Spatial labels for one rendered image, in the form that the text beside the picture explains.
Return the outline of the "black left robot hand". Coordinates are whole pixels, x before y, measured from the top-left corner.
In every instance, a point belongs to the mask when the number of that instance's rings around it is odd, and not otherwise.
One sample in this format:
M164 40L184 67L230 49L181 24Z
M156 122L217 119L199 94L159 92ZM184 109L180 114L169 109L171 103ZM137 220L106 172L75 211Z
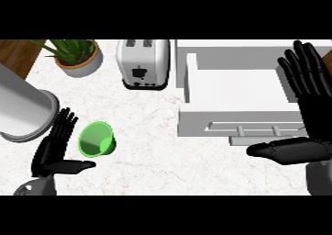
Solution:
M78 117L71 108L62 108L57 113L50 134L43 138L31 163L34 177L47 177L51 174L78 174L96 166L94 162L65 160L65 152L72 136Z

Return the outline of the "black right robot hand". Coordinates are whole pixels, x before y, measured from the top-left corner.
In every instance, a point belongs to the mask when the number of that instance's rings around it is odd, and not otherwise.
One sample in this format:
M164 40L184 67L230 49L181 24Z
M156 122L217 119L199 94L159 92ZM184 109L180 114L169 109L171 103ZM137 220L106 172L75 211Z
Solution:
M277 59L298 98L307 137L251 145L246 154L289 165L332 160L332 75L311 43L293 42Z

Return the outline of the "green cup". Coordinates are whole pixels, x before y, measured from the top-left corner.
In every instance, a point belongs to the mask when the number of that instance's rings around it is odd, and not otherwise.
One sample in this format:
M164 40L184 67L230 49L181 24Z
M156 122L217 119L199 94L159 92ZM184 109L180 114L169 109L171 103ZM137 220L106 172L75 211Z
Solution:
M82 129L78 137L78 149L81 154L94 158L113 153L116 140L110 125L103 121L96 121Z

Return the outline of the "white open drawer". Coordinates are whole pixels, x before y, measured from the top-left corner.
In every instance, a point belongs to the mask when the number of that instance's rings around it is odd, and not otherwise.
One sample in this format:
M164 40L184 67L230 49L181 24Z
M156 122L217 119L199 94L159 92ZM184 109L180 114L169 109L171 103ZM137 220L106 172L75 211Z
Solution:
M233 146L249 146L307 135L274 70L203 70L190 53L184 80L178 136L227 137Z

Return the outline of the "white drawer cabinet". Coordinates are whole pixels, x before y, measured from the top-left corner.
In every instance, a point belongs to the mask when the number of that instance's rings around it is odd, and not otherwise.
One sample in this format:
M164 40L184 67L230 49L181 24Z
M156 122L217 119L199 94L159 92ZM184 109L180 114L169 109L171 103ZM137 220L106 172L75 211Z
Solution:
M292 39L177 39L174 41L175 87L184 87L187 55L196 54L206 70L271 70L292 48Z

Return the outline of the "large white cylinder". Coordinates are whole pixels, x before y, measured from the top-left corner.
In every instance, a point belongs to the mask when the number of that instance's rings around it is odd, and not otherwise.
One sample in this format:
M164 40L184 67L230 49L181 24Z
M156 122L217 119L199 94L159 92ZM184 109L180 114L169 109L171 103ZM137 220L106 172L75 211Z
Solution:
M0 63L0 135L28 142L51 128L59 111L56 95L37 89Z

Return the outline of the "potted green plant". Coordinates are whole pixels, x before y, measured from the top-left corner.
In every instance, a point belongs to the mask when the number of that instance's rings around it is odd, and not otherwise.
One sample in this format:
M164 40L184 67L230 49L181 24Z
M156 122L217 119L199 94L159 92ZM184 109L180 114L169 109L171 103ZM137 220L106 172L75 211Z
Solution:
M103 53L94 39L51 39L54 48L35 39L29 42L51 52L57 67L71 77L82 78L100 68Z

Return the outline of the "silver toaster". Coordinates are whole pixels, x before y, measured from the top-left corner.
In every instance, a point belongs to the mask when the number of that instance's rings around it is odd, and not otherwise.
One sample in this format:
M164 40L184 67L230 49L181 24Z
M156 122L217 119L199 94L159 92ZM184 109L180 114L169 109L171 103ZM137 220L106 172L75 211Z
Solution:
M130 90L162 90L171 70L171 42L166 39L121 39L116 62L124 87Z

